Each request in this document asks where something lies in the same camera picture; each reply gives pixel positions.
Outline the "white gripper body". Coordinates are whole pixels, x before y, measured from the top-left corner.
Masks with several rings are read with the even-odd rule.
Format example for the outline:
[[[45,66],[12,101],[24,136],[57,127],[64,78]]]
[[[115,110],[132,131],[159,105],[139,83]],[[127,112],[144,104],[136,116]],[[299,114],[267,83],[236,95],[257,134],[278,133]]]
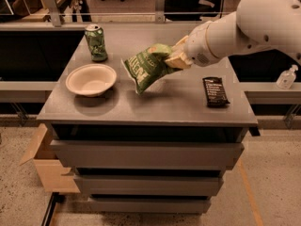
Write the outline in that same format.
[[[219,61],[208,45],[207,32],[211,23],[209,21],[195,27],[184,44],[184,53],[199,67],[206,67]]]

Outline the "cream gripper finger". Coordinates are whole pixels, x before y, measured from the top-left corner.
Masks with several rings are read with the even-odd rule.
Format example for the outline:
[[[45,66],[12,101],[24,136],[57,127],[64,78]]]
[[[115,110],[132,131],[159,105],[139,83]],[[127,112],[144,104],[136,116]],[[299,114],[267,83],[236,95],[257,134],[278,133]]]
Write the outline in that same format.
[[[169,67],[176,69],[189,69],[192,65],[192,61],[188,59],[184,52],[166,59],[165,63]]]
[[[172,47],[172,51],[173,52],[177,52],[177,51],[180,51],[182,52],[183,51],[183,48],[184,48],[184,45],[186,43],[188,39],[188,36],[184,36],[182,37],[173,47]]]

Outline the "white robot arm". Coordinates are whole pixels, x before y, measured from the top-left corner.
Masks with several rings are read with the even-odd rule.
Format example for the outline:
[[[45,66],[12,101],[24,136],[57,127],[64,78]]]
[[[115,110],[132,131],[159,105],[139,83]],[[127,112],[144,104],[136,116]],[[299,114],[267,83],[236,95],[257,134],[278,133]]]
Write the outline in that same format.
[[[196,26],[179,40],[165,63],[177,69],[206,67],[224,57],[273,49],[300,60],[300,0],[241,0],[234,12]]]

